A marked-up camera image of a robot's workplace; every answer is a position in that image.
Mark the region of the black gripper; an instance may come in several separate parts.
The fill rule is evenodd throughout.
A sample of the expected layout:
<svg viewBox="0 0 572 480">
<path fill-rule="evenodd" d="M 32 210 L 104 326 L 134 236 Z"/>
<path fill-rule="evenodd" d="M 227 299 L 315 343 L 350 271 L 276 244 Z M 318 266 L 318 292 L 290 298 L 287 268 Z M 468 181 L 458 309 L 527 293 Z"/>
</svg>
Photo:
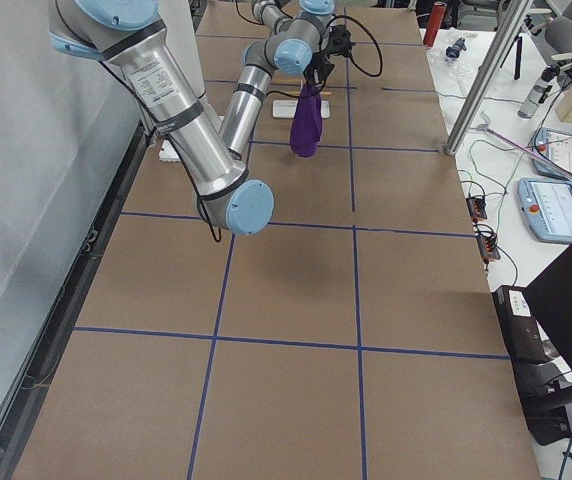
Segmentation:
<svg viewBox="0 0 572 480">
<path fill-rule="evenodd" d="M 315 52 L 304 72 L 304 85 L 308 91 L 321 93 L 335 65 L 330 61 L 330 56 L 325 52 Z"/>
</svg>

